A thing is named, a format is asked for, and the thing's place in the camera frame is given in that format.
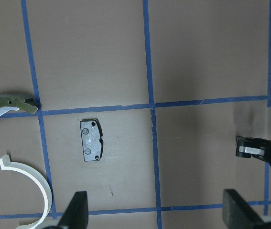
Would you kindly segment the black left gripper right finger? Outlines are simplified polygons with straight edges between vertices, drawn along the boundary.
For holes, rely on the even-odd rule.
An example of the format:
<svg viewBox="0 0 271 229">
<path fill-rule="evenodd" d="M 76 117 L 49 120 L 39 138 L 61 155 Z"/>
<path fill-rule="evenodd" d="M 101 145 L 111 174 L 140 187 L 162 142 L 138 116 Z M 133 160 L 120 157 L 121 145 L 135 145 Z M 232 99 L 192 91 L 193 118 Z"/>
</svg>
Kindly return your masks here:
<svg viewBox="0 0 271 229">
<path fill-rule="evenodd" d="M 222 219 L 228 229 L 260 229 L 262 218 L 234 189 L 223 190 Z"/>
</svg>

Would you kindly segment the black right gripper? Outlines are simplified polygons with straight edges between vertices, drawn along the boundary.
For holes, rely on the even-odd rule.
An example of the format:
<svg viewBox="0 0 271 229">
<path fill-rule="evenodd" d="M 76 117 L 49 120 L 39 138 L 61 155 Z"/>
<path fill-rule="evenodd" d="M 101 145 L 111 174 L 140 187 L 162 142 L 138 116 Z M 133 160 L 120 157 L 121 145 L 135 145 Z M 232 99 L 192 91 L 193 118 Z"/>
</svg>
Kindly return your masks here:
<svg viewBox="0 0 271 229">
<path fill-rule="evenodd" d="M 235 155 L 241 158 L 265 158 L 271 167 L 271 140 L 237 136 Z"/>
</svg>

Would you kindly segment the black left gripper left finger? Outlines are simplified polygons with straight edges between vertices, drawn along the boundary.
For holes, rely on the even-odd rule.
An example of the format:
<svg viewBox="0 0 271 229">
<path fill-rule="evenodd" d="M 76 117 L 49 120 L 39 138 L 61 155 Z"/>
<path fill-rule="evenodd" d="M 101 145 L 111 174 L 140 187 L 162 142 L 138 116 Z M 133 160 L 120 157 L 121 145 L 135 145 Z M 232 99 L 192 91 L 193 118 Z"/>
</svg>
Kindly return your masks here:
<svg viewBox="0 0 271 229">
<path fill-rule="evenodd" d="M 86 191 L 74 194 L 67 209 L 56 225 L 59 229 L 86 229 L 88 226 L 88 200 Z"/>
</svg>

